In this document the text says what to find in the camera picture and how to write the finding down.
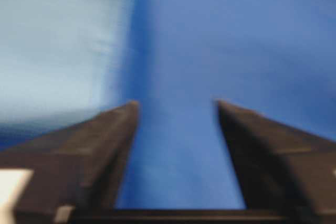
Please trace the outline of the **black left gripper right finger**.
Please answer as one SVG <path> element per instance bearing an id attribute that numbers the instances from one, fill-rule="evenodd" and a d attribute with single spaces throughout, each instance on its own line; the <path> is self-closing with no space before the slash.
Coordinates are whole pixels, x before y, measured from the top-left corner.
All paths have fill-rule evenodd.
<path id="1" fill-rule="evenodd" d="M 335 142 L 226 101 L 218 121 L 248 209 L 335 223 Z"/>

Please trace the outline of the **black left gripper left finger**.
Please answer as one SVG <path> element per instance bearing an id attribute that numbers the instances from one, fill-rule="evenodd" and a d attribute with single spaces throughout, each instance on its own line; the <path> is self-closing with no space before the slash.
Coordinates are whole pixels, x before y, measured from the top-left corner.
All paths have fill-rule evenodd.
<path id="1" fill-rule="evenodd" d="M 1 151 L 1 223 L 68 223 L 112 209 L 139 121 L 130 101 Z"/>

